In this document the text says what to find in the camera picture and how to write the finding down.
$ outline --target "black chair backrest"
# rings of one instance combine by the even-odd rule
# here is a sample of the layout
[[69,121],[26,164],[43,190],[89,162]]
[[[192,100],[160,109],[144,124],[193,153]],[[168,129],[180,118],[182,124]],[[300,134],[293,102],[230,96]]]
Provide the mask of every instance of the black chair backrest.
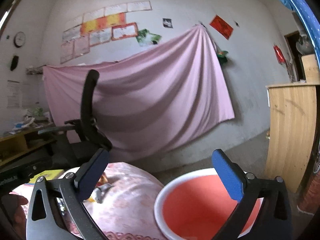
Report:
[[101,145],[104,149],[110,151],[112,149],[112,143],[107,137],[98,132],[97,128],[92,125],[94,116],[92,114],[92,99],[94,88],[97,85],[99,79],[99,72],[92,69],[88,72],[84,82],[81,108],[80,108],[80,120],[83,129],[83,133],[87,139],[93,143]]

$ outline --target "black object on wall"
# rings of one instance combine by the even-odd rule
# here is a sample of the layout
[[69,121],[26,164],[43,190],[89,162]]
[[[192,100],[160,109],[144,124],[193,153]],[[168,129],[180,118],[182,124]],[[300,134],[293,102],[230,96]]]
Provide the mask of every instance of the black object on wall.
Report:
[[11,61],[11,66],[10,66],[10,70],[13,71],[17,68],[18,66],[18,62],[19,62],[19,56],[13,56],[12,61]]

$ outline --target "pink blanket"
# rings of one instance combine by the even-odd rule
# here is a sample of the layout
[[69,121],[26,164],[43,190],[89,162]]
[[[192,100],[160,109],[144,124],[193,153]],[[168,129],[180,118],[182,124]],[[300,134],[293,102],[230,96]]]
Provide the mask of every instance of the pink blanket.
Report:
[[234,118],[215,49],[201,25],[119,62],[45,67],[45,92],[56,125],[79,118],[90,69],[100,73],[93,111],[114,146],[113,162],[172,150]]

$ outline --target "wooden cabinet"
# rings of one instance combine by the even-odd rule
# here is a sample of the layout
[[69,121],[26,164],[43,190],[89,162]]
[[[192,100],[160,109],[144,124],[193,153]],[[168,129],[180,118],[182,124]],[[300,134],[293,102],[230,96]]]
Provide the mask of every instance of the wooden cabinet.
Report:
[[268,87],[270,143],[265,175],[283,177],[296,192],[305,173],[316,132],[316,86],[307,83]]
[[38,135],[41,129],[24,130],[0,138],[0,166],[55,141],[50,135]]

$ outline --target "blue gripper pad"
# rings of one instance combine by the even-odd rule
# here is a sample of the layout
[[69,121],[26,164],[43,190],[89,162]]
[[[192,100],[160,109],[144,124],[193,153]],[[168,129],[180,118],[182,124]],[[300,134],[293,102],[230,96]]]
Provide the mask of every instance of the blue gripper pad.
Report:
[[236,174],[237,171],[233,167],[234,164],[221,149],[217,149],[212,153],[212,165],[228,191],[229,196],[240,202],[244,195],[244,182]]

